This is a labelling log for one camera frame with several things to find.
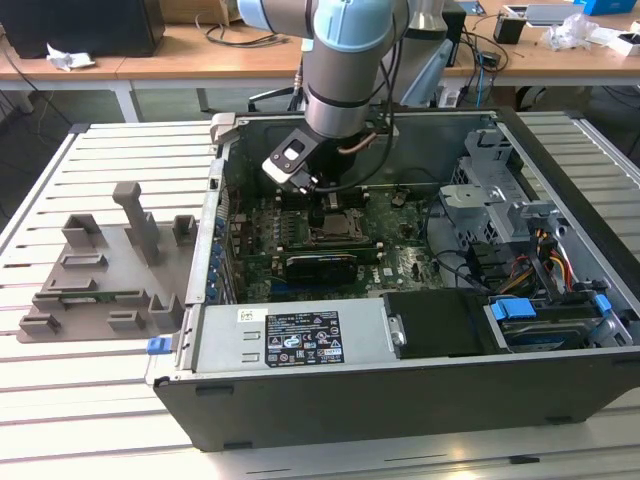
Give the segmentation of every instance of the power supply label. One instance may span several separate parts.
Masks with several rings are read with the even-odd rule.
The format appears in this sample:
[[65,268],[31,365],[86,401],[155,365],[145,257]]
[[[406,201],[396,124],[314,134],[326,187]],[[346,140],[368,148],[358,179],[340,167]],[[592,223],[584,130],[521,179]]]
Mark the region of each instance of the power supply label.
[[265,363],[300,367],[344,363],[338,312],[267,315]]

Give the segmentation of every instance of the robotic arm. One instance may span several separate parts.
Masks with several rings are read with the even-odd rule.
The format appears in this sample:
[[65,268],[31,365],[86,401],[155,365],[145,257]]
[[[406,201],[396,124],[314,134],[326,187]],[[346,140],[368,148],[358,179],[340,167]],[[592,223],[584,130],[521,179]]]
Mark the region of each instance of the robotic arm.
[[[249,25],[314,40],[304,59],[306,123],[263,163],[275,182],[291,182],[309,193],[318,178],[308,169],[321,172],[325,182],[335,182],[350,168],[344,152],[359,142],[365,127],[380,61],[405,35],[416,7],[425,2],[417,4],[418,0],[238,1]],[[425,12],[415,18],[424,22]]]

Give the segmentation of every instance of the computer case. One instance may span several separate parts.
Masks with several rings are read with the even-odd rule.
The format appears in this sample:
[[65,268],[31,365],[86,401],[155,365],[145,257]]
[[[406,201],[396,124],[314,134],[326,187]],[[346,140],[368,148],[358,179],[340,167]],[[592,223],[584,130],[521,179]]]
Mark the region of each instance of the computer case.
[[164,34],[159,0],[0,0],[0,23],[21,58],[69,53],[152,56]]

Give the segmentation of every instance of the slotted metal surface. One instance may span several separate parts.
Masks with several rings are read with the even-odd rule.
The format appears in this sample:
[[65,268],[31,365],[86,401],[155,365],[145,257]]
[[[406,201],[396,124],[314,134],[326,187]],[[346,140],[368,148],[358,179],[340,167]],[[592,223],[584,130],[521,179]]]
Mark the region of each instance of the slotted metal surface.
[[[520,117],[640,260],[640,179],[628,159],[599,134],[592,138],[595,129],[585,120],[547,112]],[[523,174],[541,199],[549,199],[531,170]]]
[[[563,121],[562,135],[575,135]],[[60,253],[59,228],[70,212],[124,223],[111,192],[117,181],[138,180],[157,221],[199,217],[207,130],[207,122],[93,126],[67,142],[26,201],[23,221],[0,237],[0,331],[7,334],[0,336],[0,478],[640,478],[640,390],[579,425],[201,454],[145,384],[145,341],[19,344],[12,334]],[[140,138],[165,146],[143,147]],[[583,180],[601,182],[588,189],[596,194],[615,178]],[[627,224],[612,222],[620,231]],[[541,461],[511,465],[516,455]]]

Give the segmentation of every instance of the floor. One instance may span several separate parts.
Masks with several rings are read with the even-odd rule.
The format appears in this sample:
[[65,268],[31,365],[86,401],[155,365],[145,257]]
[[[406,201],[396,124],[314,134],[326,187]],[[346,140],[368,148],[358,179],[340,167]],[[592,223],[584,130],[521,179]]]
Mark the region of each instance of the floor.
[[[210,107],[216,111],[246,111],[247,98],[260,90],[210,90]],[[0,123],[0,230],[55,153],[68,126],[42,98],[51,92],[32,95],[35,111],[13,113]],[[199,111],[195,91],[146,90],[138,93],[146,121],[208,120]],[[269,100],[263,111],[286,108],[288,100]],[[115,96],[110,92],[55,92],[53,104],[71,123],[122,122]],[[538,96],[533,110],[580,110],[623,153],[640,164],[640,144],[632,145],[640,131],[640,91],[631,87],[550,89]]]

